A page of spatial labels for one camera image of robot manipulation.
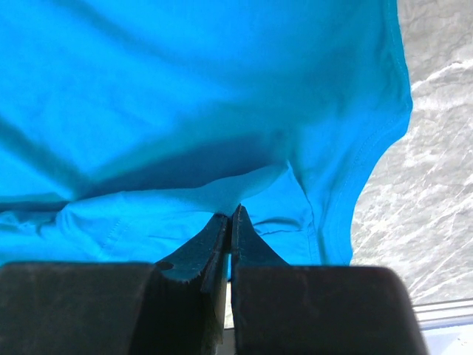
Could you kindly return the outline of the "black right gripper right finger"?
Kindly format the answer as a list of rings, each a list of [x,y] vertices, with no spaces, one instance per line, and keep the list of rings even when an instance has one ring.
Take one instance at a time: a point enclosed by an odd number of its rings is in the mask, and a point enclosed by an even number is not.
[[[400,277],[382,267],[291,266],[232,217],[231,304],[238,354],[425,354]]]

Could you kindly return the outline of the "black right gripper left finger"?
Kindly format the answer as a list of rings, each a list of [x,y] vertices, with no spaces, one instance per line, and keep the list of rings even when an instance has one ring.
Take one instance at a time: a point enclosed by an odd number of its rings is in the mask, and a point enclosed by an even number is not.
[[[215,354],[222,342],[228,220],[156,263],[1,267],[3,354]]]

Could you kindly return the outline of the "blue t shirt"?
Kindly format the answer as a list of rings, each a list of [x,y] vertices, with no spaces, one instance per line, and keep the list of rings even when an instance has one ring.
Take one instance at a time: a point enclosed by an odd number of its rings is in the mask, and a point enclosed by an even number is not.
[[[243,205],[346,266],[412,111],[396,1],[3,1],[1,262],[156,262]]]

